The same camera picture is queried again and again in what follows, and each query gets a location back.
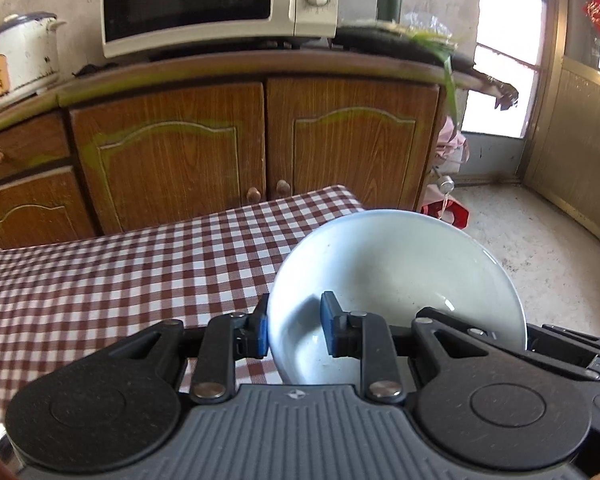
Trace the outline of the pink cloth on shelf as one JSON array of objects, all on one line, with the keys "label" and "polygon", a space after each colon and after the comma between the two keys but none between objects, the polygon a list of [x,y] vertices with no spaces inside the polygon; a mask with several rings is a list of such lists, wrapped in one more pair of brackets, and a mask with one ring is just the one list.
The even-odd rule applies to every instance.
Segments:
[{"label": "pink cloth on shelf", "polygon": [[468,161],[469,154],[466,136],[454,127],[452,118],[448,116],[438,133],[434,166],[445,174],[458,174]]}]

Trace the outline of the cream microwave oven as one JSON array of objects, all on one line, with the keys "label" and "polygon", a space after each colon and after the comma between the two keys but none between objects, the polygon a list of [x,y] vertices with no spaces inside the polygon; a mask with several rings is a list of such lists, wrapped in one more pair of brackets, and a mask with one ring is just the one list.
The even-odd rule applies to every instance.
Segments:
[{"label": "cream microwave oven", "polygon": [[332,38],[339,0],[100,0],[106,58],[202,42]]}]

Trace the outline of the black induction cooker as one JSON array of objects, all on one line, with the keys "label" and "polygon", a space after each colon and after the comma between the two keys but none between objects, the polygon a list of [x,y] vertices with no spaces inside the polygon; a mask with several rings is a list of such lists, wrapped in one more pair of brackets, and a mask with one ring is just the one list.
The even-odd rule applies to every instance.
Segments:
[{"label": "black induction cooker", "polygon": [[467,55],[457,53],[450,44],[437,39],[410,37],[375,26],[339,26],[332,43],[343,47],[344,50],[440,67],[449,58],[454,72],[476,72],[475,62]]}]

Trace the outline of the blue patterned porcelain bowl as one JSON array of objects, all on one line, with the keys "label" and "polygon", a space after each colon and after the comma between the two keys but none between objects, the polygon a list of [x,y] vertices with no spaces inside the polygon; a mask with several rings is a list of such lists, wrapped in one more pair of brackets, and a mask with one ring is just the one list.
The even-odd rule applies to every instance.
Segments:
[{"label": "blue patterned porcelain bowl", "polygon": [[501,263],[471,236],[423,214],[368,210],[329,221],[285,258],[268,297],[268,344],[287,385],[357,384],[360,364],[332,358],[320,300],[333,292],[343,311],[410,326],[433,307],[527,345],[524,308]]}]

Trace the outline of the white rice cooker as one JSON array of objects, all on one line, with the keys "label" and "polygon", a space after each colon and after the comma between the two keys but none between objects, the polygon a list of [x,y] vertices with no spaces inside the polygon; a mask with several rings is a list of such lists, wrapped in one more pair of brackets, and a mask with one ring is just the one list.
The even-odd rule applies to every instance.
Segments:
[{"label": "white rice cooker", "polygon": [[10,14],[0,24],[0,110],[39,94],[59,81],[55,13]]}]

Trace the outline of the red paper bag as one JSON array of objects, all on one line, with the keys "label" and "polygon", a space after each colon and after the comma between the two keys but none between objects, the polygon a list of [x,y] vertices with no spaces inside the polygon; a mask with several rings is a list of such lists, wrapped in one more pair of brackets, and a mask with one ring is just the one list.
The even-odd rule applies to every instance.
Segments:
[{"label": "red paper bag", "polygon": [[459,230],[467,228],[470,217],[469,210],[454,198],[444,198],[443,200],[424,203],[419,212],[449,223],[450,226],[454,226]]}]

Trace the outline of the brown checkered tablecloth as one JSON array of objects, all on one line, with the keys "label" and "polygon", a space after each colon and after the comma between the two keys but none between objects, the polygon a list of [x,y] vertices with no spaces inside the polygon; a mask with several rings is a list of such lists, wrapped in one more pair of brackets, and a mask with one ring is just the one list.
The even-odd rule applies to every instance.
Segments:
[{"label": "brown checkered tablecloth", "polygon": [[0,250],[0,423],[28,382],[165,320],[253,309],[322,224],[360,211],[344,186],[117,235]]}]

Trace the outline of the wooden kitchen cabinet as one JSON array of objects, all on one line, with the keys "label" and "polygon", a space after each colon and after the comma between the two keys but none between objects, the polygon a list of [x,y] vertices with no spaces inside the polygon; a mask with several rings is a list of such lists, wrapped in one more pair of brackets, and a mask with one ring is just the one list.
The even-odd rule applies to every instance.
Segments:
[{"label": "wooden kitchen cabinet", "polygon": [[422,203],[451,95],[441,67],[237,52],[78,78],[0,113],[0,249],[161,226],[342,184]]}]

